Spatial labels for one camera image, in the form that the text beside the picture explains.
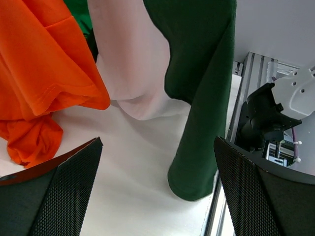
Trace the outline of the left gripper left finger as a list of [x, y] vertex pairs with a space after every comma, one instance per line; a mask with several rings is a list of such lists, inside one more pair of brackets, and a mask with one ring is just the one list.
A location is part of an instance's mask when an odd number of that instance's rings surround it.
[[94, 138], [49, 161], [0, 179], [2, 236], [80, 235], [102, 142]]

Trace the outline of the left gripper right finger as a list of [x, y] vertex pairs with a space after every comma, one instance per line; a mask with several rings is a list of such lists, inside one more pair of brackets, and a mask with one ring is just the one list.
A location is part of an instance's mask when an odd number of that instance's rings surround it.
[[235, 234], [313, 236], [315, 177], [216, 137], [214, 152]]

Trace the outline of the orange t shirt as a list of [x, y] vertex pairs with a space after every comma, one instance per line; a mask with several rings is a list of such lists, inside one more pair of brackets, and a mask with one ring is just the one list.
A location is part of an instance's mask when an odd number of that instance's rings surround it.
[[63, 129], [54, 112], [105, 110], [110, 97], [85, 37], [62, 0], [0, 3], [0, 136], [11, 160], [30, 168], [52, 159]]

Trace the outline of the dark green pink raglan shirt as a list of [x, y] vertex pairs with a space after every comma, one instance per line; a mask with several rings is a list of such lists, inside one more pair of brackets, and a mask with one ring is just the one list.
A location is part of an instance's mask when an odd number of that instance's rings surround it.
[[234, 0], [90, 0], [97, 67], [112, 100], [148, 120], [188, 113], [170, 189], [212, 193], [213, 143], [225, 133], [234, 59]]

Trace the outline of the bright green t shirt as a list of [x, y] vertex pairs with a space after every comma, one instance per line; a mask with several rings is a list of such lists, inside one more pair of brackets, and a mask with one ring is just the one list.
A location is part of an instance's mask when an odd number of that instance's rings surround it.
[[64, 0], [64, 3], [78, 23], [84, 37], [87, 39], [93, 29], [87, 0]]

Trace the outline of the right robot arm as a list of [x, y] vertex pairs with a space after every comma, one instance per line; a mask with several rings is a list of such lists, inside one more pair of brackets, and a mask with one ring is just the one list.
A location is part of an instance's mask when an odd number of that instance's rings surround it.
[[284, 132], [302, 123], [282, 114], [272, 93], [274, 83], [266, 83], [243, 103], [236, 144], [246, 151], [263, 149], [265, 142], [280, 142]]

